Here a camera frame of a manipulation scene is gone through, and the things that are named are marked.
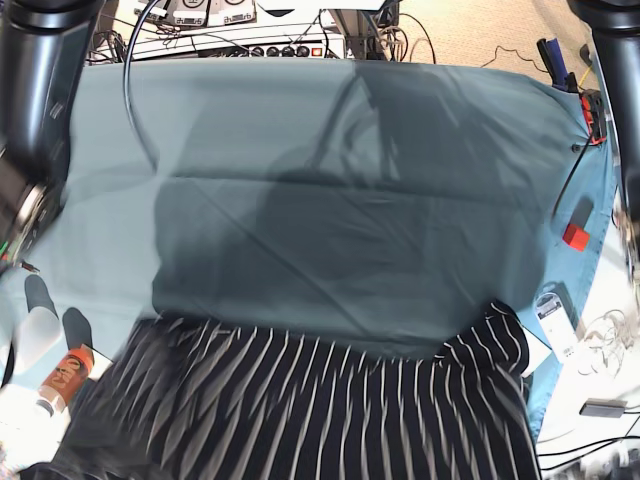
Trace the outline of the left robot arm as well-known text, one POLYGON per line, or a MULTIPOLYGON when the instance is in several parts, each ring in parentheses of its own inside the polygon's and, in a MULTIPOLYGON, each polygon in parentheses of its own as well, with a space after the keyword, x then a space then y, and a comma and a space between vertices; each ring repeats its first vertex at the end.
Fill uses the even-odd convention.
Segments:
POLYGON ((639 3, 570 1, 592 32, 620 160, 621 206, 631 278, 639 279, 639 3))

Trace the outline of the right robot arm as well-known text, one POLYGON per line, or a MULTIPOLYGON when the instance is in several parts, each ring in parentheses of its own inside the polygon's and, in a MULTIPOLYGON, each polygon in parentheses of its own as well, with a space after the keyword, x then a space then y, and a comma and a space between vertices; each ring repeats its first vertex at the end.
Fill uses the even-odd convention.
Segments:
POLYGON ((70 122, 100 1, 7 1, 1 14, 1 269, 59 215, 70 122))

